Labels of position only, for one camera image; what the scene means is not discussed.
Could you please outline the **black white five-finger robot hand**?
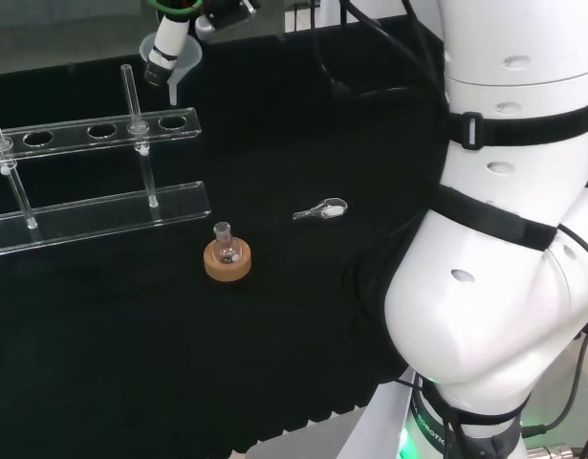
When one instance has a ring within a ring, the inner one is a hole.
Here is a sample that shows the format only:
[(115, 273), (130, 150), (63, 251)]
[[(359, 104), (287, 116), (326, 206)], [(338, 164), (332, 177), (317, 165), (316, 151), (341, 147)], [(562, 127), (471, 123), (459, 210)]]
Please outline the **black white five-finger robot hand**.
[(224, 32), (254, 18), (259, 1), (199, 0), (148, 1), (161, 15), (154, 44), (146, 60), (144, 78), (154, 85), (166, 84), (184, 51), (190, 26), (198, 37)]

